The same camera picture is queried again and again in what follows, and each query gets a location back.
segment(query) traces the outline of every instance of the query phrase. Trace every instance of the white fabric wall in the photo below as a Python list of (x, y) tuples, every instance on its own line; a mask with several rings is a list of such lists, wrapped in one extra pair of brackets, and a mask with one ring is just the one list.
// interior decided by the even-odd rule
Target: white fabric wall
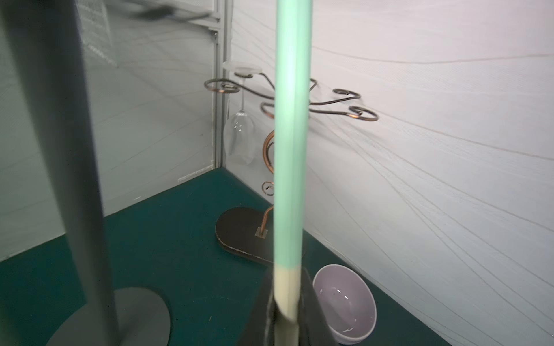
[[(233, 60), (273, 77), (275, 1), (233, 15)], [(452, 345), (554, 344), (553, 18), (548, 0), (314, 0), (312, 99), (354, 90), (381, 119), (311, 115), (305, 229)], [(258, 156), (228, 165), (257, 192), (260, 101)]]
[[(208, 30), (110, 12), (116, 69), (86, 51), (104, 213), (213, 167), (214, 43)], [(0, 33), (0, 260), (64, 232)]]

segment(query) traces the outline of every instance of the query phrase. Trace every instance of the wine glass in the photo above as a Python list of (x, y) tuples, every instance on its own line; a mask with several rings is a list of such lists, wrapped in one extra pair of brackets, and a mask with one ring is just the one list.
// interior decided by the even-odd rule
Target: wine glass
[[(247, 63), (226, 61), (223, 68), (234, 72), (241, 78), (242, 84), (247, 77), (261, 72), (261, 68)], [(225, 122), (223, 129), (223, 144), (228, 162), (249, 164), (254, 159), (254, 121), (244, 111), (244, 90), (241, 93), (240, 110)]]

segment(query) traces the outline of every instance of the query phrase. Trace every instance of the dark green floor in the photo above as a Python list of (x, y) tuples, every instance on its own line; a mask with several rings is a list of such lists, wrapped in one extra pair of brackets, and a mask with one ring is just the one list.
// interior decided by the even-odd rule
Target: dark green floor
[[(218, 216), (240, 205), (268, 206), (217, 169), (105, 220), (115, 287), (148, 287), (164, 297), (172, 317), (171, 346), (233, 345), (248, 319), (266, 267), (223, 251), (214, 235)], [(310, 275), (330, 263), (344, 264), (310, 237), (304, 257)], [(378, 319), (359, 345), (448, 345), (368, 285)], [(10, 343), (44, 345), (84, 303), (65, 237), (0, 262), (0, 332), (13, 336)], [(6, 339), (0, 345), (11, 346)]]

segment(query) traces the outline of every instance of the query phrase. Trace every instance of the metal corner post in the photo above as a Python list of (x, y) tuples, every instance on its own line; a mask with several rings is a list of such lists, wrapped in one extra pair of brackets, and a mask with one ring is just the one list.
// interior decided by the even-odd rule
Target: metal corner post
[[(216, 31), (216, 54), (214, 56), (214, 78), (227, 78), (229, 72), (223, 70), (223, 62), (230, 58), (233, 0), (216, 0), (217, 12), (220, 14), (220, 26)], [(214, 168), (225, 166), (225, 149), (223, 146), (223, 127), (227, 119), (228, 95), (214, 94)]]

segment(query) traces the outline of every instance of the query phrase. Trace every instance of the white curtain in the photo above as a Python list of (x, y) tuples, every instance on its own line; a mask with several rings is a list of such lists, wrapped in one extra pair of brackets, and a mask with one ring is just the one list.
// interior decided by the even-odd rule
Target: white curtain
[[(275, 15), (234, 2), (233, 60), (271, 77)], [(314, 0), (312, 100), (350, 89), (381, 119), (310, 116), (305, 229), (452, 345), (554, 344), (553, 18), (548, 0)], [(228, 166), (258, 192), (260, 101), (259, 155)]]

